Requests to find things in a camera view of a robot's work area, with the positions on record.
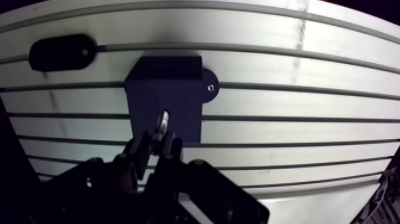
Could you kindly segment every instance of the white surface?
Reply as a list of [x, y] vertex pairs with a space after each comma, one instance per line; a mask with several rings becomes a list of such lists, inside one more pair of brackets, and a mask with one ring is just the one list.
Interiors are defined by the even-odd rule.
[[[112, 161], [124, 149], [122, 146], [75, 144], [20, 139], [25, 153], [39, 157], [86, 161], [98, 156]], [[329, 163], [392, 156], [398, 142], [340, 145], [325, 147], [286, 148], [184, 148], [183, 161], [204, 159], [216, 167], [282, 166], [293, 164]], [[157, 157], [151, 157], [149, 165], [156, 165]]]
[[400, 124], [204, 121], [203, 143], [336, 142], [397, 139]]
[[268, 224], [347, 224], [367, 203], [378, 186], [376, 184], [325, 194], [263, 199], [260, 202], [270, 210]]
[[132, 138], [132, 130], [128, 120], [23, 117], [10, 117], [10, 120], [17, 135], [126, 142]]
[[[33, 158], [30, 158], [29, 161], [36, 172], [50, 175], [59, 175], [75, 166], [75, 164], [44, 161]], [[389, 162], [390, 160], [387, 159], [331, 166], [300, 167], [295, 169], [222, 170], [221, 173], [240, 186], [272, 185], [377, 173], [385, 170]], [[148, 175], [153, 171], [152, 169], [146, 170], [145, 177], [139, 184], [145, 184]]]

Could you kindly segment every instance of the black plastic part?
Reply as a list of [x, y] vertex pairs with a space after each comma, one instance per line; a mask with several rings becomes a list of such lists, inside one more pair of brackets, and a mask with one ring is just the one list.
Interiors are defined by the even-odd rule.
[[190, 199], [213, 223], [268, 223], [269, 210], [206, 161], [191, 161], [189, 170]]
[[42, 39], [32, 45], [29, 64], [33, 70], [64, 71], [87, 67], [95, 58], [96, 44], [86, 35]]

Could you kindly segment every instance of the dark background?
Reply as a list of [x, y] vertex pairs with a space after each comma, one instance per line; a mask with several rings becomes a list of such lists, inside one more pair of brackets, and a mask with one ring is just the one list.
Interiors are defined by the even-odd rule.
[[[0, 13], [43, 0], [3, 0], [0, 1]], [[344, 7], [362, 11], [400, 25], [400, 0], [326, 0]]]

